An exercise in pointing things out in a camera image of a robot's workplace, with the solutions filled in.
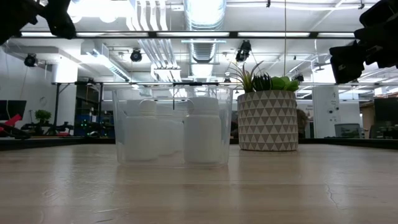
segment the potted plant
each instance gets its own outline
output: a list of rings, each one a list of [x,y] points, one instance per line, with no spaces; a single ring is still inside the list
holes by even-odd
[[[298,146],[297,102],[299,81],[270,77],[232,68],[243,84],[245,94],[238,97],[239,146],[252,151],[294,151]]]
[[[37,110],[35,111],[35,117],[40,124],[44,124],[49,122],[49,119],[51,118],[51,113],[45,110]]]

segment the geometric patterned pot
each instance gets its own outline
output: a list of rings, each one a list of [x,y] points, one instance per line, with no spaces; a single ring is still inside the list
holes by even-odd
[[[268,90],[238,97],[239,146],[252,151],[295,151],[299,144],[295,93]]]

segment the workbench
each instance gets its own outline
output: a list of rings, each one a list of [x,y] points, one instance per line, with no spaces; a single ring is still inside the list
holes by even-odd
[[[398,151],[231,146],[228,166],[119,166],[112,144],[0,152],[0,223],[397,223]]]

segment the succulent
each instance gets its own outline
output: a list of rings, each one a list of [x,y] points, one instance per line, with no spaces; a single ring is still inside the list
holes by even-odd
[[[266,91],[272,89],[272,79],[268,73],[264,74],[263,76],[255,75],[252,83],[253,88],[256,91]]]
[[[255,74],[254,71],[258,68],[264,61],[259,62],[251,72],[245,70],[245,65],[240,69],[238,65],[235,68],[230,68],[235,71],[231,75],[235,75],[236,78],[242,83],[243,89],[246,93],[251,93],[254,91],[266,91],[266,90],[286,90],[286,91],[297,91],[299,89],[300,82],[298,80],[290,81],[289,77],[270,77],[268,73],[263,75],[257,75],[261,73],[262,70]]]
[[[254,71],[263,62],[264,61],[261,61],[256,66],[254,66],[254,68],[251,70],[251,72],[245,70],[244,64],[243,64],[242,69],[240,69],[238,67],[238,65],[236,65],[235,63],[233,63],[233,65],[235,65],[237,69],[230,68],[236,72],[236,73],[231,73],[231,75],[237,76],[238,80],[243,84],[243,89],[246,93],[254,92],[254,86],[253,86],[253,82],[252,82],[252,80],[254,78]]]

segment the transparent bin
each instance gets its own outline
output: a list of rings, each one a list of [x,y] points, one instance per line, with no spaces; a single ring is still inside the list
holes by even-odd
[[[227,164],[232,95],[220,86],[114,90],[118,162],[177,168]]]

